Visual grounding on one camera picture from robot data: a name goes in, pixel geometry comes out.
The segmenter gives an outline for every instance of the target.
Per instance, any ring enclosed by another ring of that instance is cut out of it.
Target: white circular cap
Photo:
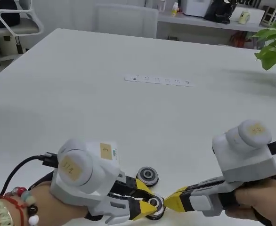
[[[84,150],[71,150],[63,154],[58,163],[58,174],[71,186],[81,186],[91,177],[92,157]]]
[[[238,133],[246,144],[260,148],[272,140],[270,130],[258,120],[246,120],[238,126]]]
[[[33,216],[29,217],[28,223],[31,226],[37,225],[39,223],[39,216],[38,215],[33,215]]]

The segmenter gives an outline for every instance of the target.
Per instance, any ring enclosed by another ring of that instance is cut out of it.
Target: ball bearing
[[[148,187],[155,186],[159,181],[158,173],[152,167],[142,167],[139,169],[136,178]]]
[[[149,200],[144,199],[144,201],[148,202],[149,204],[157,208],[155,213],[146,216],[146,218],[150,220],[159,220],[163,217],[165,212],[165,206],[164,206],[164,199],[161,196],[155,194],[155,196],[153,196]]]

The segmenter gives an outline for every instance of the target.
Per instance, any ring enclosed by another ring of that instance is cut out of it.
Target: chair backrest
[[[19,0],[19,4],[23,10],[29,10],[32,7],[32,0]]]
[[[94,31],[156,38],[158,10],[120,4],[97,4]]]

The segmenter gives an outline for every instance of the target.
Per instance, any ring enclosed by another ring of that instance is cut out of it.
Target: bottle
[[[178,2],[176,1],[172,7],[171,16],[176,16],[178,12]]]
[[[164,12],[165,11],[165,4],[166,4],[165,0],[160,0],[159,7],[158,7],[159,12]]]

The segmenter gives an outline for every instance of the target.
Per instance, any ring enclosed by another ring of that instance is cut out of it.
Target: human hand
[[[266,180],[252,188],[238,189],[236,200],[242,206],[227,210],[226,215],[232,218],[257,220],[253,209],[269,219],[276,226],[276,180]]]

